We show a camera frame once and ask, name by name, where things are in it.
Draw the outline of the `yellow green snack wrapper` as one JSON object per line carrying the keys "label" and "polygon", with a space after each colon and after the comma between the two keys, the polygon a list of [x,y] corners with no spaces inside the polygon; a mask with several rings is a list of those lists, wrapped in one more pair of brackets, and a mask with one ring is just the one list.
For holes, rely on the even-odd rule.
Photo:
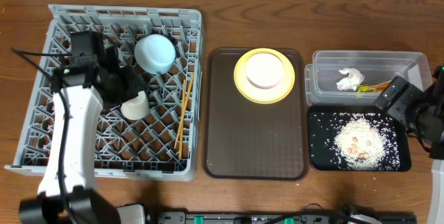
{"label": "yellow green snack wrapper", "polygon": [[356,89],[356,93],[381,93],[388,87],[390,82],[391,81],[388,80],[372,85],[359,85]]}

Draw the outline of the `white cup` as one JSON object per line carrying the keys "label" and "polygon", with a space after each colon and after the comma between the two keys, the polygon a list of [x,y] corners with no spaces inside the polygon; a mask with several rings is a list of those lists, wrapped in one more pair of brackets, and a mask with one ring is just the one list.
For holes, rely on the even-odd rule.
{"label": "white cup", "polygon": [[138,95],[121,105],[122,115],[132,121],[143,119],[149,112],[149,104],[146,93],[138,92]]}

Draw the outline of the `light blue bowl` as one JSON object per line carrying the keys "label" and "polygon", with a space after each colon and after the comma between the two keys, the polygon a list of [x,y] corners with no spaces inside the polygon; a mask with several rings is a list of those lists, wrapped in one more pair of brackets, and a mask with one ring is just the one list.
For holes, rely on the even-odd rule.
{"label": "light blue bowl", "polygon": [[176,49],[165,36],[152,34],[139,40],[135,45],[137,64],[150,74],[165,74],[173,66]]}

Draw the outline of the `white tissue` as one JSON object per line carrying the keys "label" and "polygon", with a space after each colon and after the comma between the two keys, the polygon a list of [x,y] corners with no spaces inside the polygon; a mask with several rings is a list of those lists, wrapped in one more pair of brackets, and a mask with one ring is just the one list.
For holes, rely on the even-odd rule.
{"label": "white tissue", "polygon": [[365,75],[363,75],[358,69],[355,68],[345,68],[340,69],[339,73],[346,75],[346,77],[340,79],[336,83],[337,89],[339,90],[353,90],[355,91],[360,84],[364,81]]}

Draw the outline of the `wooden chopstick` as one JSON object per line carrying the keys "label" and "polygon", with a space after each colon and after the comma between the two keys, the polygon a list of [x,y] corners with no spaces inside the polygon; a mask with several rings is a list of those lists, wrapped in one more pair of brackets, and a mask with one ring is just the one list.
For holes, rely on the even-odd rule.
{"label": "wooden chopstick", "polygon": [[[190,79],[190,81],[188,83],[188,88],[187,88],[187,91],[186,91],[187,94],[186,94],[186,97],[185,97],[185,111],[187,109],[187,104],[188,104],[188,100],[189,100],[189,96],[190,96],[193,80],[194,80],[194,74],[191,75],[191,79]],[[177,146],[178,146],[178,134],[176,136],[174,148],[177,148]]]}
{"label": "wooden chopstick", "polygon": [[182,140],[183,140],[183,121],[184,121],[184,115],[185,115],[185,97],[186,97],[186,88],[185,85],[187,83],[187,80],[184,79],[183,82],[183,91],[182,91],[182,104],[181,104],[181,118],[180,118],[180,125],[178,128],[178,159],[182,159]]}

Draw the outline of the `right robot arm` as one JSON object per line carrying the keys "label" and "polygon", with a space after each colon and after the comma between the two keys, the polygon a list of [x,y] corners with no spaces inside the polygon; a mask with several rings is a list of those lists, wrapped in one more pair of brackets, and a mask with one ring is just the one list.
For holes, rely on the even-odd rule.
{"label": "right robot arm", "polygon": [[435,81],[425,91],[396,76],[374,105],[412,133],[432,162],[432,201],[428,223],[443,222],[443,66],[432,75]]}

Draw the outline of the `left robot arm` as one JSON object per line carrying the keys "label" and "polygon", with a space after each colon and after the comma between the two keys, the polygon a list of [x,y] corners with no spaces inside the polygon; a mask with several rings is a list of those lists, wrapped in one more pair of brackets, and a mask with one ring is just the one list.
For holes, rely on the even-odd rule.
{"label": "left robot arm", "polygon": [[37,197],[19,206],[22,223],[145,223],[140,204],[114,207],[96,189],[94,153],[101,111],[142,94],[115,47],[73,47],[49,74],[55,110],[51,151]]}

